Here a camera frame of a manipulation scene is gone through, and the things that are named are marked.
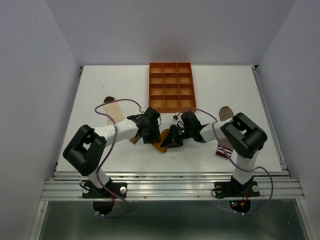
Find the orange compartment tray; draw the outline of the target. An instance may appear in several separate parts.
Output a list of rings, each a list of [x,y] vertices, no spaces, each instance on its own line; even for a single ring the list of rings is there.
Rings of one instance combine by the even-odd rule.
[[[148,94],[148,105],[159,113],[196,108],[191,63],[151,62]]]

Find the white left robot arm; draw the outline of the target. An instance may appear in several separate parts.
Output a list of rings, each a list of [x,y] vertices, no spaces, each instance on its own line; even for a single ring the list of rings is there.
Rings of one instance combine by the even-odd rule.
[[[144,144],[159,143],[160,117],[160,113],[148,107],[142,114],[130,115],[114,125],[96,128],[82,125],[64,149],[62,156],[94,185],[95,193],[106,197],[111,193],[110,178],[100,167],[105,148],[113,148],[117,142],[136,137],[141,137]]]

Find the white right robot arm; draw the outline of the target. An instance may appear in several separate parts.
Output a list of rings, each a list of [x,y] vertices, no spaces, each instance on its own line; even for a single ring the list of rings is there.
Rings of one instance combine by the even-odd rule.
[[[182,120],[170,126],[167,136],[162,140],[162,148],[177,148],[183,145],[183,141],[193,139],[197,143],[218,142],[218,153],[231,158],[231,149],[223,146],[223,140],[231,144],[237,153],[236,162],[231,160],[235,170],[231,176],[231,192],[242,195],[248,190],[248,182],[253,179],[255,163],[260,150],[268,137],[267,134],[249,119],[244,113],[236,115],[220,122],[201,124],[192,111],[178,113],[174,120]]]

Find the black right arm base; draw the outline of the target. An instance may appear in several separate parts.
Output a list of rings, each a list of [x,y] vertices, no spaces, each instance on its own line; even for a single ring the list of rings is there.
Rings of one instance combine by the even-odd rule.
[[[214,183],[211,195],[216,199],[232,198],[229,200],[231,209],[247,214],[251,209],[250,198],[259,197],[260,190],[258,183],[252,179],[245,184],[240,184],[232,178],[230,181]]]

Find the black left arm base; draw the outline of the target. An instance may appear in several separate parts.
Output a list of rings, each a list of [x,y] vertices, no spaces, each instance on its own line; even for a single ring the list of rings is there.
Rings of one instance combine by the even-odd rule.
[[[127,197],[128,184],[126,182],[109,182],[106,184],[112,194],[107,191],[105,188],[97,188],[89,180],[82,180],[79,183],[79,186],[82,188],[82,198],[93,200],[92,208],[96,215],[102,218],[116,218],[121,215],[112,216],[111,212],[116,206],[116,197],[115,195],[125,199]]]

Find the mustard yellow striped sock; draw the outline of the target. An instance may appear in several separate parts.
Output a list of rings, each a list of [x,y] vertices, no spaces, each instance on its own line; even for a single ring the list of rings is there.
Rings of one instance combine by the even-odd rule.
[[[161,145],[163,144],[164,140],[167,138],[168,134],[170,132],[170,129],[167,128],[167,129],[164,129],[161,133],[160,133],[160,137],[161,137],[161,140],[160,142],[155,142],[152,144],[152,146],[158,150],[160,153],[165,153],[167,151],[167,147],[161,147]]]

